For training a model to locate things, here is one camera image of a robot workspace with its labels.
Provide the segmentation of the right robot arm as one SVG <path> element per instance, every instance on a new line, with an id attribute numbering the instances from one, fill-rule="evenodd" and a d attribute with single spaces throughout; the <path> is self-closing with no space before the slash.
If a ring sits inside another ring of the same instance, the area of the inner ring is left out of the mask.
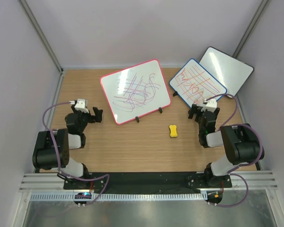
<path id="1" fill-rule="evenodd" d="M 249 124 L 222 126 L 215 130 L 220 109 L 193 104 L 188 111 L 189 119 L 195 116 L 198 123 L 199 143 L 203 148 L 224 147 L 225 154 L 215 162 L 207 164 L 203 173 L 189 176 L 191 188 L 231 188 L 230 173 L 238 167 L 252 164 L 264 158 L 256 134 Z"/>

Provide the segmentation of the yellow bone-shaped eraser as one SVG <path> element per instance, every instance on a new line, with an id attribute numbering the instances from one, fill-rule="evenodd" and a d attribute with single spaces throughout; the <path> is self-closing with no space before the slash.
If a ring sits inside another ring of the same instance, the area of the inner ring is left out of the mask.
<path id="1" fill-rule="evenodd" d="M 176 138 L 178 136 L 177 126 L 176 125 L 170 125 L 169 126 L 169 130 L 170 130 L 170 137 L 171 138 Z"/>

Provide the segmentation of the pink framed whiteboard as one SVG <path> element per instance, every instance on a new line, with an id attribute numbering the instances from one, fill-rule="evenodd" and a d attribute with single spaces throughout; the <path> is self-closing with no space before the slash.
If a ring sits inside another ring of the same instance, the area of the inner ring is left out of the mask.
<path id="1" fill-rule="evenodd" d="M 100 84 L 118 125 L 171 104 L 157 59 L 105 75 L 101 77 Z"/>

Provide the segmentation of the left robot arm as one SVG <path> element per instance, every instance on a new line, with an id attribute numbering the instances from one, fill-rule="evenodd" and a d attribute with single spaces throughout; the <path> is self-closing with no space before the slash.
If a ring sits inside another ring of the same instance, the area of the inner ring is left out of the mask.
<path id="1" fill-rule="evenodd" d="M 65 117 L 66 128 L 50 129 L 44 122 L 45 114 L 59 105 L 71 105 L 72 113 Z M 93 115 L 87 108 L 87 101 L 78 99 L 52 105 L 43 113 L 45 131 L 38 133 L 32 163 L 35 169 L 57 171 L 57 176 L 64 180 L 64 189 L 87 189 L 93 185 L 86 165 L 70 157 L 70 150 L 85 147 L 86 126 L 102 122 L 103 110 L 92 109 Z"/>

